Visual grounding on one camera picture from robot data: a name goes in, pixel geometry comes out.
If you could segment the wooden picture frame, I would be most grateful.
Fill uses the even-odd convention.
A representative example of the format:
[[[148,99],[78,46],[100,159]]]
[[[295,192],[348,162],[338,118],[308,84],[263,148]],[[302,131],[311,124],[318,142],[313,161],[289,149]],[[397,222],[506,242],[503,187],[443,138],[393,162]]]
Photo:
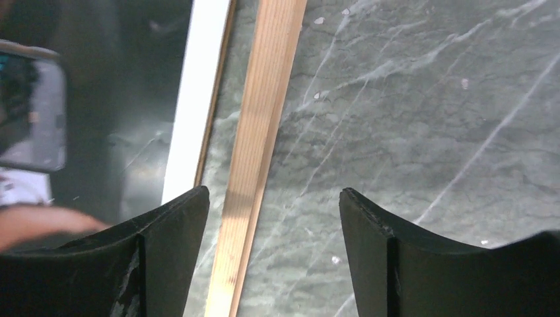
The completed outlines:
[[[259,3],[207,317],[237,314],[306,4],[306,0]]]

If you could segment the printed photo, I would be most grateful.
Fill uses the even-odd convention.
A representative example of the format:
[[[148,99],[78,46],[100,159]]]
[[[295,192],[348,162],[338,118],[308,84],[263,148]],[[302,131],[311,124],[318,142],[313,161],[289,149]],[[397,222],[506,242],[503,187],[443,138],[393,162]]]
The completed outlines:
[[[229,1],[1,2],[1,250],[196,186]]]

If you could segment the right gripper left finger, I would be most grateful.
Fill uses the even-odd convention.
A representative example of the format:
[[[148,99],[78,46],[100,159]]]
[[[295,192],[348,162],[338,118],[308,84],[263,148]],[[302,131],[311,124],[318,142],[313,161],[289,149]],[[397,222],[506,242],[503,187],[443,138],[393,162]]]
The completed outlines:
[[[198,186],[109,229],[1,255],[2,316],[181,316],[209,212]]]

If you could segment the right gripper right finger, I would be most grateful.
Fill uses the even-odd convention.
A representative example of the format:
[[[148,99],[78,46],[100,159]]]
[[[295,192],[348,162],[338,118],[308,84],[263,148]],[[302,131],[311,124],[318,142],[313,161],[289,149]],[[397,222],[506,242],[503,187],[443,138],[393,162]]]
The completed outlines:
[[[345,188],[339,212],[360,317],[558,316],[559,232],[487,249]]]

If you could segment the brown backing board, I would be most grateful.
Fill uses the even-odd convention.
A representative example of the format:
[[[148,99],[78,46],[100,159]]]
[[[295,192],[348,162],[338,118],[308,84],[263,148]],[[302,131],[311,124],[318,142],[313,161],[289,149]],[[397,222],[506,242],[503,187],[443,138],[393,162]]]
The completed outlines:
[[[224,64],[225,64],[225,59],[227,58],[228,40],[229,40],[229,36],[230,36],[231,30],[232,30],[232,23],[233,23],[234,15],[235,15],[234,12],[235,12],[235,8],[236,8],[236,2],[237,2],[237,0],[232,0],[232,1],[228,1],[228,3],[227,3],[228,8],[227,8],[227,15],[226,15],[226,20],[225,20],[225,27],[224,27],[224,31],[223,31],[222,40],[221,40],[221,46],[220,46],[220,50],[219,50],[218,66],[217,66],[217,71],[216,71],[214,85],[213,85],[213,92],[212,92],[212,95],[211,95],[211,102],[210,102],[210,105],[209,105],[209,113],[208,113],[208,117],[207,117],[207,121],[206,121],[205,133],[204,133],[203,143],[202,143],[202,147],[201,147],[201,151],[200,151],[199,162],[198,162],[198,166],[197,166],[197,170],[196,170],[196,174],[195,174],[195,180],[194,180],[194,183],[193,183],[194,186],[201,185],[202,178],[203,178],[203,173],[204,173],[204,170],[205,170],[205,162],[206,162],[207,153],[208,153],[209,140],[211,138],[211,133],[212,133],[212,129],[213,129],[213,120],[214,120],[214,117],[215,117],[215,108],[216,108],[216,105],[217,105],[217,99],[218,99],[220,85],[221,85],[223,67],[224,67]]]

